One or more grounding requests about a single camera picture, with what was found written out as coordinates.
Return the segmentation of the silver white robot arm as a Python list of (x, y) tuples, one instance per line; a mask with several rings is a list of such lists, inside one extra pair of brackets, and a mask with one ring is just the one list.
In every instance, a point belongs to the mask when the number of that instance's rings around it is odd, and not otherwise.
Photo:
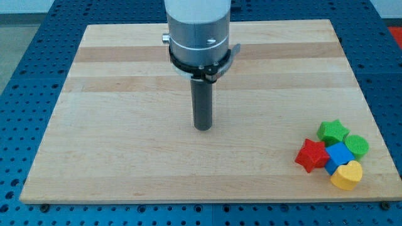
[(215, 83), (240, 52), (240, 44), (229, 48), (231, 0), (165, 0), (172, 64), (183, 76)]

